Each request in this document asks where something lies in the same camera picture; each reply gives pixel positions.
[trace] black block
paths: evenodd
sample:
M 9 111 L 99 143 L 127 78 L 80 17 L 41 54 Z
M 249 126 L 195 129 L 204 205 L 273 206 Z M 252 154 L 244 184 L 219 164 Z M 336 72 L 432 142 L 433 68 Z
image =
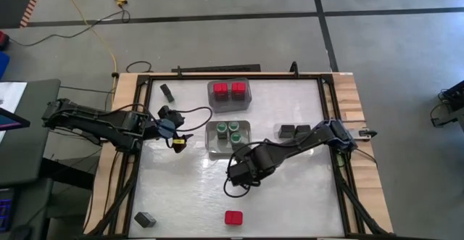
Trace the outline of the black block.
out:
M 282 125 L 278 131 L 279 138 L 293 138 L 295 134 L 295 125 Z
M 174 97 L 171 94 L 171 90 L 167 87 L 167 85 L 163 84 L 163 85 L 160 86 L 160 88 L 161 88 L 161 91 L 163 92 L 163 94 L 166 96 L 166 99 L 169 102 L 174 102 Z
M 307 135 L 311 131 L 310 125 L 298 125 L 295 129 L 295 136 L 304 136 Z
M 153 227 L 157 221 L 147 212 L 138 212 L 133 218 L 143 228 Z

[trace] metal clamp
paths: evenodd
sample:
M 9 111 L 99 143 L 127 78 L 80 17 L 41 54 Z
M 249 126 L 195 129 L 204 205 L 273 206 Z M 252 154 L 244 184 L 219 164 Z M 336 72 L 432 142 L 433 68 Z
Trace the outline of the metal clamp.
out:
M 354 140 L 369 141 L 377 135 L 377 131 L 372 131 L 368 128 L 351 128 L 348 130 Z

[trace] monitor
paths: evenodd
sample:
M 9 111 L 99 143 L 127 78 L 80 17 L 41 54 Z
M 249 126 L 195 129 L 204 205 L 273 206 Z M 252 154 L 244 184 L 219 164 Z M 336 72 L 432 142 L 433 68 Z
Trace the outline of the monitor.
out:
M 29 126 L 29 121 L 0 108 L 0 131 L 8 131 L 15 128 L 27 128 Z

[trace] white table surface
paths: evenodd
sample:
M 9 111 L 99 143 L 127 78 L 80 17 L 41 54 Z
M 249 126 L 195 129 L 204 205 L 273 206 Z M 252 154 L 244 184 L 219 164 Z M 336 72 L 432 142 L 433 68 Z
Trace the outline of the white table surface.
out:
M 188 110 L 208 105 L 208 80 L 155 81 L 149 105 L 157 112 L 167 104 Z M 160 86 L 166 83 L 175 102 L 168 104 Z M 275 140 L 278 124 L 323 119 L 315 80 L 251 80 L 252 103 L 247 111 L 214 114 L 212 120 L 248 120 L 252 140 Z M 184 114 L 183 129 L 207 119 L 202 110 Z M 148 212 L 153 228 L 133 219 L 130 237 L 282 237 L 343 236 L 341 215 L 327 146 L 285 161 L 274 174 L 233 199 L 223 192 L 228 160 L 211 160 L 204 148 L 204 128 L 193 132 L 180 154 L 167 149 L 164 140 L 146 141 L 141 155 L 133 215 Z M 232 194 L 243 192 L 228 185 Z M 224 223 L 227 210 L 242 211 L 241 226 Z

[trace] gray tray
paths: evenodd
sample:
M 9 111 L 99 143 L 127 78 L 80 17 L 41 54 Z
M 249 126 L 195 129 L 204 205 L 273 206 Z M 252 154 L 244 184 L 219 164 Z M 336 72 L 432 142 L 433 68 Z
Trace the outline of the gray tray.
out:
M 234 120 L 239 123 L 239 133 L 241 134 L 241 142 L 243 144 L 249 143 L 252 140 L 251 126 L 246 120 Z M 218 123 L 229 121 L 210 121 L 206 124 L 205 147 L 210 153 L 210 157 L 230 157 L 233 153 L 232 143 L 230 142 L 230 132 L 227 134 L 227 139 L 218 139 L 216 133 L 216 125 Z

